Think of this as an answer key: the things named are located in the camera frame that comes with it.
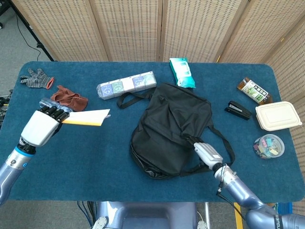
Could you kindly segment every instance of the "teal package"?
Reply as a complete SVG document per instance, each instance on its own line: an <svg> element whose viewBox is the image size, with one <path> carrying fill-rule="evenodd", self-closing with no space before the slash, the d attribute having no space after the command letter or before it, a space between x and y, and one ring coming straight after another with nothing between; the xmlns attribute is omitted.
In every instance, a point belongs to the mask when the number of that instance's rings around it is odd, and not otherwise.
<svg viewBox="0 0 305 229"><path fill-rule="evenodd" d="M170 66L179 87L195 88L195 80L192 78L187 58L170 58Z"/></svg>

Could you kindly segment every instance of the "plastic food container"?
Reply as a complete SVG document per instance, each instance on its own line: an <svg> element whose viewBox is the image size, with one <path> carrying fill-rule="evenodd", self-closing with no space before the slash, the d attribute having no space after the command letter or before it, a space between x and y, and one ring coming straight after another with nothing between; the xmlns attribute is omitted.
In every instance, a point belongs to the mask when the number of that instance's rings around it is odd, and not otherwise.
<svg viewBox="0 0 305 229"><path fill-rule="evenodd" d="M259 125L267 131L302 125L295 107L290 102L265 104L256 107L255 110Z"/></svg>
<svg viewBox="0 0 305 229"><path fill-rule="evenodd" d="M285 151L283 141L276 135L264 135L254 141L253 150L263 159L281 156Z"/></svg>

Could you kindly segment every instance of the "black backpack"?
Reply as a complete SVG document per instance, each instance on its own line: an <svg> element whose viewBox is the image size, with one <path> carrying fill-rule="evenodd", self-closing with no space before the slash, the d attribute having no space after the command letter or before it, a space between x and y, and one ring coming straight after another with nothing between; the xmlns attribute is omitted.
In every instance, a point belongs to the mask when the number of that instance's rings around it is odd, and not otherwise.
<svg viewBox="0 0 305 229"><path fill-rule="evenodd" d="M161 179L209 171L202 161L192 169L183 169L195 153L183 135L200 137L206 127L222 138L231 158L227 164L234 162L230 143L213 126L209 101L168 83L161 84L153 93L152 90L133 93L137 98L123 104L124 98L131 94L126 93L117 102L120 108L126 108L142 98L151 99L132 133L130 144L133 159L147 175Z"/></svg>

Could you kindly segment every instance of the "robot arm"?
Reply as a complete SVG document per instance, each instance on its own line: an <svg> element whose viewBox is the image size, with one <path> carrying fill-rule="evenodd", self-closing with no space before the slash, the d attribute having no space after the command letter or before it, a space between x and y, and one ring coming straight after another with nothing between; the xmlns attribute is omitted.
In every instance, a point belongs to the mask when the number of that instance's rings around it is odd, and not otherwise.
<svg viewBox="0 0 305 229"><path fill-rule="evenodd" d="M55 106L44 106L34 112L21 133L19 143L0 168L0 206L8 199L11 187L35 155L36 147L46 144L68 116L68 112Z"/></svg>
<svg viewBox="0 0 305 229"><path fill-rule="evenodd" d="M223 164L223 158L209 144L198 138L186 138L195 149L200 159L214 171L214 177L221 182L236 202L249 211L246 222L250 229L301 229L305 228L305 217L295 214L278 215L263 203L229 166Z"/></svg>

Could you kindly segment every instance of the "beige container lid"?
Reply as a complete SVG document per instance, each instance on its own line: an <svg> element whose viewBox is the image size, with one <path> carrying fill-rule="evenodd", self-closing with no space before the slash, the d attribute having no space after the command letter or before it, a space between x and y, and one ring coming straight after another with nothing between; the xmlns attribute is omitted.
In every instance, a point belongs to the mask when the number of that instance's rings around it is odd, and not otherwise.
<svg viewBox="0 0 305 229"><path fill-rule="evenodd" d="M278 102L257 106L256 117L262 129L281 130L302 125L295 107L290 102Z"/></svg>

